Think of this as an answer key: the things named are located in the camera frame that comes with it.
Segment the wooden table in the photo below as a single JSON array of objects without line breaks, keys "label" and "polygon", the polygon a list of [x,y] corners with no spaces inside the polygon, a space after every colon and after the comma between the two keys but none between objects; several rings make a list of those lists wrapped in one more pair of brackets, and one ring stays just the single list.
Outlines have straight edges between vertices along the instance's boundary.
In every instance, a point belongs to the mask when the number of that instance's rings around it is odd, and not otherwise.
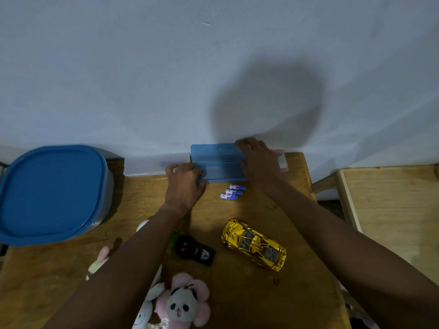
[{"label": "wooden table", "polygon": [[439,285],[439,181],[435,167],[348,168],[313,184],[337,187],[346,221]]},{"label": "wooden table", "polygon": [[[288,181],[314,199],[303,154],[287,154]],[[84,282],[99,250],[126,241],[153,215],[167,187],[163,175],[125,178],[123,160],[109,161],[115,176],[108,221],[63,243],[11,248],[0,276],[0,327],[40,328]],[[162,280],[181,271],[210,288],[211,319],[205,328],[350,328],[339,285],[282,210],[246,183],[237,201],[220,199],[226,183],[210,184],[192,211],[190,234],[217,250],[211,267],[165,255]],[[241,218],[287,250],[280,272],[255,266],[220,242],[227,220]]]}]

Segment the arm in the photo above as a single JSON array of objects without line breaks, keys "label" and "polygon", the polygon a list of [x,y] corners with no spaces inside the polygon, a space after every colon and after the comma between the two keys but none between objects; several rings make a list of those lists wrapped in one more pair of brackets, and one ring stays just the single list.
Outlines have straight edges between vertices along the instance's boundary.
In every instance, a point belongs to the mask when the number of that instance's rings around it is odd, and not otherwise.
[{"label": "arm", "polygon": [[192,164],[168,166],[165,203],[77,289],[43,329],[130,329],[173,230],[204,192],[207,183],[195,183],[201,174]]},{"label": "arm", "polygon": [[439,287],[398,255],[284,181],[262,141],[237,141],[244,175],[275,201],[317,256],[380,328],[427,328],[439,322]]}]

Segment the hand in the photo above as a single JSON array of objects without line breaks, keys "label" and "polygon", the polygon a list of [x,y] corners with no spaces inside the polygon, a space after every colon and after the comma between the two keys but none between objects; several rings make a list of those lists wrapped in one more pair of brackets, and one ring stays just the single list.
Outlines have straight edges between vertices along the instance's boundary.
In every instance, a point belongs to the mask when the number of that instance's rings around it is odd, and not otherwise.
[{"label": "hand", "polygon": [[244,138],[236,141],[235,144],[247,157],[247,162],[241,162],[241,167],[244,176],[250,182],[254,182],[259,188],[264,188],[273,181],[282,179],[277,156],[263,141]]},{"label": "hand", "polygon": [[201,198],[208,184],[207,181],[196,184],[199,176],[204,172],[192,163],[171,164],[166,169],[168,177],[168,189],[166,191],[165,204],[178,210],[179,215],[184,216]]}]

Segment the battery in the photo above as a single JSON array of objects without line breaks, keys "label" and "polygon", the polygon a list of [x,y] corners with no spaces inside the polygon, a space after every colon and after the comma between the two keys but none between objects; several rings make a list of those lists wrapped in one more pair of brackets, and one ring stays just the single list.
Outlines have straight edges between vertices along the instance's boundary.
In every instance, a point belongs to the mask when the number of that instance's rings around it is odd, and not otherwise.
[{"label": "battery", "polygon": [[240,190],[234,190],[234,189],[226,189],[226,194],[235,194],[235,195],[242,195],[242,191]]},{"label": "battery", "polygon": [[230,185],[229,189],[233,190],[245,190],[245,186],[237,186],[237,185]]},{"label": "battery", "polygon": [[221,199],[238,199],[238,196],[233,194],[221,194]]}]

